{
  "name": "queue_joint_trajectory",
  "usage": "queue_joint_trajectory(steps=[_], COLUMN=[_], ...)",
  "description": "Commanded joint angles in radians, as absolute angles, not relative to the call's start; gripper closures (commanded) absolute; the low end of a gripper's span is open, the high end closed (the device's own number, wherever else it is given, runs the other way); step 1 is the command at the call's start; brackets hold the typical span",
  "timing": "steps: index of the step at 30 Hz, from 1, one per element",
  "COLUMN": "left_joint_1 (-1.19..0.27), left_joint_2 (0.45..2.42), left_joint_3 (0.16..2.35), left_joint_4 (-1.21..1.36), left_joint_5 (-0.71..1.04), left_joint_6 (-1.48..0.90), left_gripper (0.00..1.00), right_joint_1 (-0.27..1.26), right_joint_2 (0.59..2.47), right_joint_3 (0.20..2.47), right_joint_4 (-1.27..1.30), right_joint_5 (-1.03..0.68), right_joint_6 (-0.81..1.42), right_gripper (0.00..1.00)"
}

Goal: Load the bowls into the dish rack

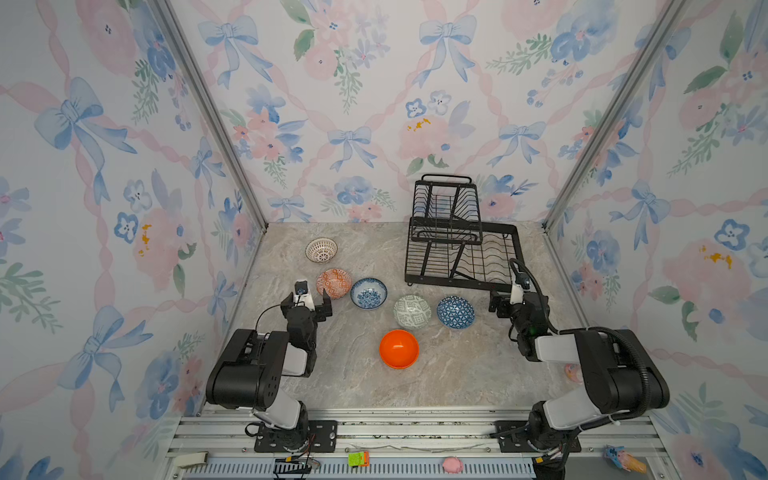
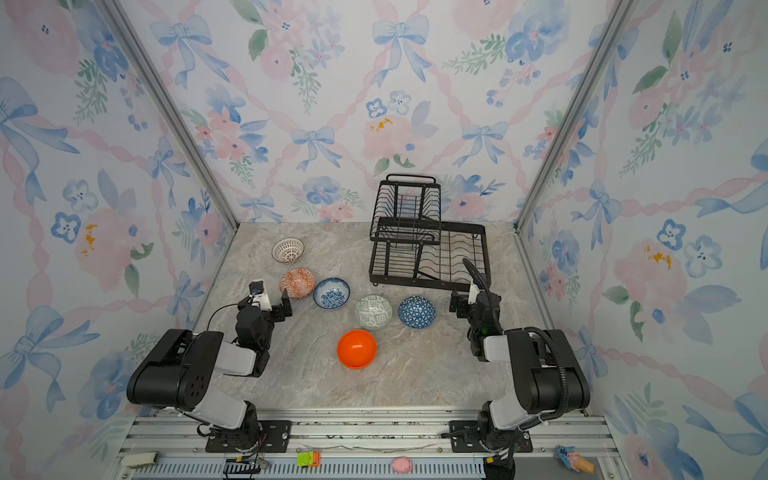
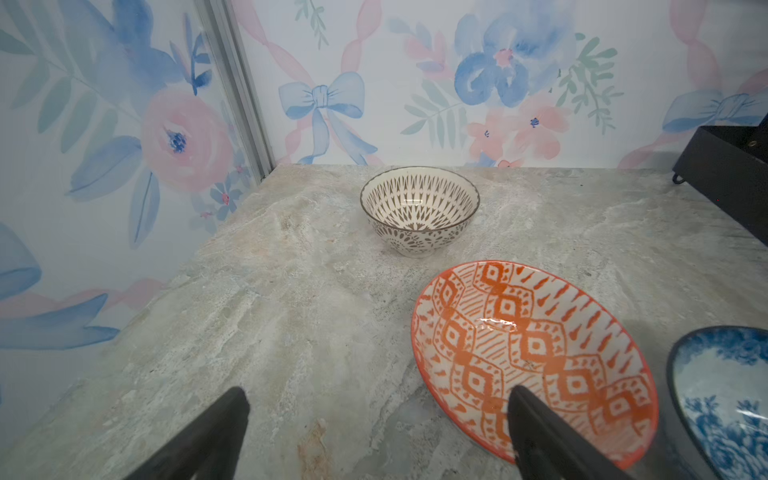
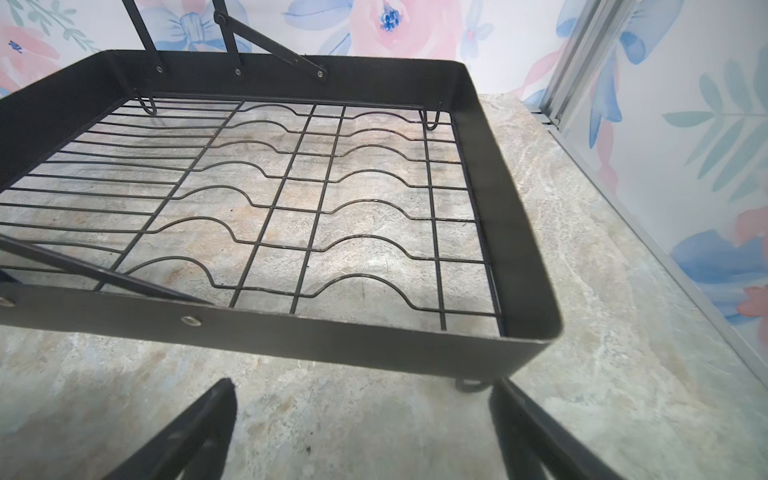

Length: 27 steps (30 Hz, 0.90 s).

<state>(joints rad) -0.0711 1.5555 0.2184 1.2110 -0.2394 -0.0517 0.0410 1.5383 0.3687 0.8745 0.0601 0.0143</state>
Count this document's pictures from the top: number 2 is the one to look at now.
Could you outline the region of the red patterned bowl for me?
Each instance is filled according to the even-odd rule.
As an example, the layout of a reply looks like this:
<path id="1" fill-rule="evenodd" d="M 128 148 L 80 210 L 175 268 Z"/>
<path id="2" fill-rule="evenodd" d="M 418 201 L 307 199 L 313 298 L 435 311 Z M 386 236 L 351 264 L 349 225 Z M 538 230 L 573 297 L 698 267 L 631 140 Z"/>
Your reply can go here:
<path id="1" fill-rule="evenodd" d="M 291 300 L 300 300 L 310 296 L 316 287 L 316 277 L 306 268 L 297 268 L 287 272 L 279 282 L 281 293 L 287 293 Z"/>

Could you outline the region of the blue floral bowl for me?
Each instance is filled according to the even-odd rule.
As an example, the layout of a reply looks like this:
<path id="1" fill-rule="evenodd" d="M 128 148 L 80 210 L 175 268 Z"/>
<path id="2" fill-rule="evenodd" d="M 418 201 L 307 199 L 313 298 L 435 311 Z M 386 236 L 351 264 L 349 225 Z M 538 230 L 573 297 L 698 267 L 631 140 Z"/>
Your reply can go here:
<path id="1" fill-rule="evenodd" d="M 338 277 L 326 278 L 314 288 L 313 301 L 324 310 L 336 310 L 344 306 L 351 295 L 349 284 Z"/>

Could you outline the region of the black wire dish rack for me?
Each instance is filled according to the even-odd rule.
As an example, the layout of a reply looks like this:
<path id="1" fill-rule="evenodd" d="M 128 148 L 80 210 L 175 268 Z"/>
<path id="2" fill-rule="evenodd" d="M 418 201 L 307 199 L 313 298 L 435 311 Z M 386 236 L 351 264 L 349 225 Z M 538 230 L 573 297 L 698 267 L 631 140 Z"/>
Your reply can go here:
<path id="1" fill-rule="evenodd" d="M 441 185 L 426 175 L 389 174 L 378 187 L 369 239 L 369 279 L 423 289 L 467 292 L 472 263 L 492 283 L 486 229 L 442 219 Z"/>

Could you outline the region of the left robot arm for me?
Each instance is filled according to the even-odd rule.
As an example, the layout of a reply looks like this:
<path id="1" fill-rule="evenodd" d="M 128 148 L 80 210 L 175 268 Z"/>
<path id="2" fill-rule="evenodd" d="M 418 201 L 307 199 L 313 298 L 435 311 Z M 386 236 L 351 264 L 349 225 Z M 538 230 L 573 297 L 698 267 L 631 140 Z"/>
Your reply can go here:
<path id="1" fill-rule="evenodd" d="M 237 307 L 233 343 L 221 331 L 168 330 L 130 377 L 127 399 L 198 421 L 208 453 L 285 453 L 292 422 L 259 419 L 253 403 L 224 392 L 213 376 L 261 377 L 274 327 L 292 315 L 291 301 L 284 293 L 269 305 L 265 293 L 251 294 Z"/>

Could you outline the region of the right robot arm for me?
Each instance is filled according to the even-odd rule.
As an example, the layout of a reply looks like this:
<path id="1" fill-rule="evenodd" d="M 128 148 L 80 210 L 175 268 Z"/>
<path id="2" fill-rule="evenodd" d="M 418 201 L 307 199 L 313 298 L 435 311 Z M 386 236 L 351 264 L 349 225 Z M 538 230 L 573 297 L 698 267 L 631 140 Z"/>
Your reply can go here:
<path id="1" fill-rule="evenodd" d="M 451 440 L 455 453 L 530 452 L 529 430 L 590 403 L 586 376 L 564 333 L 538 327 L 503 330 L 500 301 L 485 290 L 451 293 L 449 310 L 468 321 L 471 353 L 482 362 L 507 364 L 512 374 L 511 389 L 486 402 L 476 421 L 449 423 L 442 436 Z"/>

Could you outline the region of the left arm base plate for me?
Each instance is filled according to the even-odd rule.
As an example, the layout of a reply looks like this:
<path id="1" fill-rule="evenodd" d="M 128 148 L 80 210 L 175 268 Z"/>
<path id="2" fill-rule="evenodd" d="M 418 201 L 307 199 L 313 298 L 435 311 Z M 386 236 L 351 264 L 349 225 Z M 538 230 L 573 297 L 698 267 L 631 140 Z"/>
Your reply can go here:
<path id="1" fill-rule="evenodd" d="M 235 430 L 212 427 L 206 453 L 285 453 L 291 437 L 289 420 L 259 420 Z"/>

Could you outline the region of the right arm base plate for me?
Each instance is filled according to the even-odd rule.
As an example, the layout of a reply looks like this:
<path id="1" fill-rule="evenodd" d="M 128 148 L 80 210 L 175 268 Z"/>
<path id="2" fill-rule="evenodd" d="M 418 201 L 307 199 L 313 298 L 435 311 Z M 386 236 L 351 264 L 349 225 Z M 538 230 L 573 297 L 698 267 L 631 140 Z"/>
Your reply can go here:
<path id="1" fill-rule="evenodd" d="M 519 430 L 498 430 L 482 424 L 479 420 L 452 420 L 448 431 L 441 434 L 448 439 L 453 453 L 504 453 L 513 446 L 513 452 L 532 453 L 530 435 Z"/>

